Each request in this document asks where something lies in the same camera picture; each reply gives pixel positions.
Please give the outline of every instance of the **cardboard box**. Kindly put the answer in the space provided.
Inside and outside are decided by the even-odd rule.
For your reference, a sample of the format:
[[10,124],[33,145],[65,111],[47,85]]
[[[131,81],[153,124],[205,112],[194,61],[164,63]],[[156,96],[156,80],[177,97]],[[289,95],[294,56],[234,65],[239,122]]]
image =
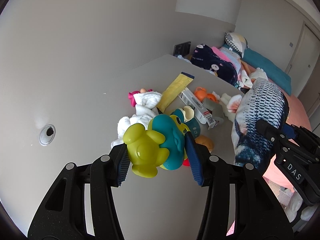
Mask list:
[[187,105],[191,106],[195,111],[195,117],[202,124],[208,124],[209,128],[215,127],[218,122],[212,118],[212,115],[208,109],[202,106],[202,103],[195,97],[195,95],[188,89],[185,88],[180,94],[179,98]]

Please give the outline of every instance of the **silver screw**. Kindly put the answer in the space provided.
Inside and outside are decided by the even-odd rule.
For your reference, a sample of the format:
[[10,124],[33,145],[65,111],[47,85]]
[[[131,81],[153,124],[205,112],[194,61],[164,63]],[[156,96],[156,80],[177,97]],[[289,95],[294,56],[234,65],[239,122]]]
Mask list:
[[211,156],[209,157],[209,160],[215,163],[215,162],[217,162],[217,161],[219,160],[219,157],[216,156],[216,155],[211,155]]
[[110,156],[109,155],[103,155],[103,156],[101,156],[100,160],[102,162],[107,162],[108,160],[110,160]]
[[248,169],[248,170],[253,170],[253,165],[251,163],[247,163],[245,165],[245,167]]
[[75,165],[74,165],[73,163],[68,163],[68,164],[66,165],[66,169],[67,169],[67,170],[72,170],[74,166],[75,166]]

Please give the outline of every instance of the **pink toy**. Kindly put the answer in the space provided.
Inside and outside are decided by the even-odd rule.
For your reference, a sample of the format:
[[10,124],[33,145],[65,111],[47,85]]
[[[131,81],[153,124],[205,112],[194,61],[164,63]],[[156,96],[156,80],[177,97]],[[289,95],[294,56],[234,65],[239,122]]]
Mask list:
[[132,105],[132,107],[135,107],[136,106],[136,100],[134,99],[134,94],[139,94],[139,93],[145,93],[145,92],[147,92],[146,91],[146,89],[144,89],[144,88],[141,88],[141,90],[140,91],[133,91],[132,93],[128,93],[128,98],[129,98],[129,100],[130,100],[130,103],[131,103],[131,105]]

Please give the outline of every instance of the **checkered pillow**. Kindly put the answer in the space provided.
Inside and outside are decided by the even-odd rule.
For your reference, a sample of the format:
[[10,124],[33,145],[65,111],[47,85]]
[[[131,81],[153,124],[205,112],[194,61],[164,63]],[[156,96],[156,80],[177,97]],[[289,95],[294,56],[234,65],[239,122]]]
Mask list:
[[232,49],[238,51],[241,54],[241,57],[243,57],[244,50],[248,46],[248,42],[244,36],[238,33],[226,33],[224,39]]

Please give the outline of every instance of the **teal bedding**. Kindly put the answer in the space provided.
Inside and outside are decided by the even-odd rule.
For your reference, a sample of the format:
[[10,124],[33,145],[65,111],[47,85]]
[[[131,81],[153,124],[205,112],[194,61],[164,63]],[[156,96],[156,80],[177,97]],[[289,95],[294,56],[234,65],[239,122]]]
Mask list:
[[273,64],[271,60],[249,48],[245,49],[242,60],[254,68],[262,68],[266,72],[268,78],[291,96],[291,77]]

